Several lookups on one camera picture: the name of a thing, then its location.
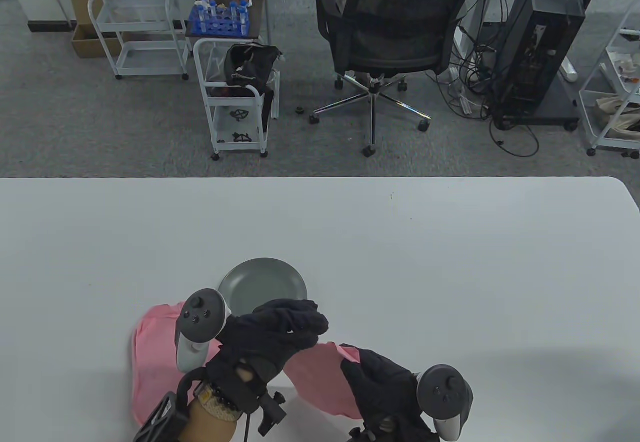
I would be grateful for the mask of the person's right hand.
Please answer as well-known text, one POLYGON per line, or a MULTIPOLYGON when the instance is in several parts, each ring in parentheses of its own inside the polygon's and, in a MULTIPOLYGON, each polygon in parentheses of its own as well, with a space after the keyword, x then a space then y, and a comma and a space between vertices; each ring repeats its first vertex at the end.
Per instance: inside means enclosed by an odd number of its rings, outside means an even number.
POLYGON ((438 442, 422 419, 416 376, 369 349, 359 349, 359 362, 343 359, 340 369, 363 420, 357 441, 438 442))

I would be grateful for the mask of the person's left hand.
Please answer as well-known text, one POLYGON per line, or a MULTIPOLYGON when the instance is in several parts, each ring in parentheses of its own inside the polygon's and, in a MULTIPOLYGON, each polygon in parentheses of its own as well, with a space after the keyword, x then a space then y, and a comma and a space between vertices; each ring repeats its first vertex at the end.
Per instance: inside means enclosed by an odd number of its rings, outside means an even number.
POLYGON ((250 314, 230 316, 206 377, 224 404, 252 413, 267 384, 295 354, 313 348, 329 321, 311 300, 268 301, 250 314))

